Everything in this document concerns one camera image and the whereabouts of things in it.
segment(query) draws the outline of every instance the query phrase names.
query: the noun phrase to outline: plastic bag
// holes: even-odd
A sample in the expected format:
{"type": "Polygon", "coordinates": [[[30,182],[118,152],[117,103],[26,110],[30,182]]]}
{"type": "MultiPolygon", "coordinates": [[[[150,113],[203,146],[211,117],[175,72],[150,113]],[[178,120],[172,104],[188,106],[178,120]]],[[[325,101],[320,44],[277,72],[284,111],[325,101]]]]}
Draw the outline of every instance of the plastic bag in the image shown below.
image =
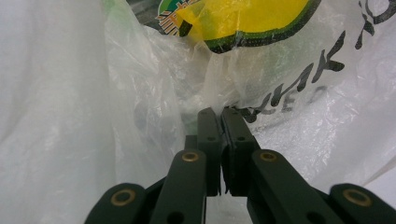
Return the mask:
{"type": "MultiPolygon", "coordinates": [[[[5,223],[82,223],[113,185],[154,183],[208,106],[239,108],[324,191],[395,166],[394,1],[322,0],[293,37],[223,54],[142,28],[121,0],[0,6],[5,223]]],[[[206,216],[250,222],[225,195],[206,216]]]]}
{"type": "Polygon", "coordinates": [[[127,3],[0,8],[1,222],[83,223],[112,186],[164,177],[183,127],[127,3]]]}

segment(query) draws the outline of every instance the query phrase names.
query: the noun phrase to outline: yellow package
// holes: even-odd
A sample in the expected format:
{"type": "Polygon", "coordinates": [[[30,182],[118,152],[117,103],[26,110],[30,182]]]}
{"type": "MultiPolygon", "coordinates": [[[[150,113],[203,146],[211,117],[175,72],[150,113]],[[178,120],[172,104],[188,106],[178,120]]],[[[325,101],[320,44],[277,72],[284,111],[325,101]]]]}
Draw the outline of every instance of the yellow package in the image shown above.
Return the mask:
{"type": "Polygon", "coordinates": [[[258,47],[300,31],[320,0],[201,0],[177,12],[180,36],[204,40],[222,53],[233,47],[258,47]]]}

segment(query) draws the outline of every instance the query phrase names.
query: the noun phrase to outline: green logo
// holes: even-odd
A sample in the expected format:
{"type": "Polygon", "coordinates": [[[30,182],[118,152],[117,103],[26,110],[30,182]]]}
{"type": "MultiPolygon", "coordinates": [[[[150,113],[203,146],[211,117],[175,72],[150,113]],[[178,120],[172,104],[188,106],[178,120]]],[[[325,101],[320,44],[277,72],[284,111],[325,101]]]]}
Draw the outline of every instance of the green logo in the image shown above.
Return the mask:
{"type": "Polygon", "coordinates": [[[155,18],[167,35],[178,35],[176,12],[199,0],[162,0],[155,18]]]}

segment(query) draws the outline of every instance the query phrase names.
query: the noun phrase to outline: brass screw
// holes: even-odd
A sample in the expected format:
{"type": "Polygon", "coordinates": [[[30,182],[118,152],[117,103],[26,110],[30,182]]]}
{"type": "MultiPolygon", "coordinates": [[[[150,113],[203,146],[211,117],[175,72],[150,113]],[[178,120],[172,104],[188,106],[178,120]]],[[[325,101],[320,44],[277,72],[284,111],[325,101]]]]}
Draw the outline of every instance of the brass screw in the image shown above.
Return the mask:
{"type": "Polygon", "coordinates": [[[345,189],[343,195],[348,201],[359,206],[369,207],[373,203],[369,196],[357,189],[345,189]]]}
{"type": "Polygon", "coordinates": [[[198,161],[199,156],[195,152],[186,152],[181,159],[183,159],[183,161],[198,161]]]}
{"type": "Polygon", "coordinates": [[[260,158],[263,161],[276,161],[277,159],[276,154],[271,152],[263,152],[262,154],[260,154],[260,158]]]}
{"type": "Polygon", "coordinates": [[[134,201],[134,198],[136,196],[136,193],[132,189],[122,189],[117,191],[116,193],[111,196],[111,203],[116,206],[125,206],[128,203],[131,203],[134,201]],[[119,196],[121,194],[128,194],[128,198],[126,200],[120,200],[119,196]]]}

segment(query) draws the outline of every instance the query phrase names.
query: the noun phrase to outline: crinkled plastic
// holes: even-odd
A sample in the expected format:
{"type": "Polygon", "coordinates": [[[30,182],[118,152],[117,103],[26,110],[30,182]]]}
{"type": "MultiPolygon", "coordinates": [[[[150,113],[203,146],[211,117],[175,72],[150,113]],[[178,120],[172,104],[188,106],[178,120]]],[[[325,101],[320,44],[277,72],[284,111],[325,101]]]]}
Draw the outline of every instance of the crinkled plastic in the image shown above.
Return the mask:
{"type": "MultiPolygon", "coordinates": [[[[370,183],[395,166],[395,11],[322,0],[295,35],[217,54],[121,0],[0,3],[2,222],[82,223],[117,183],[149,186],[208,106],[237,107],[316,188],[370,183]]],[[[251,222],[224,195],[206,216],[251,222]]]]}

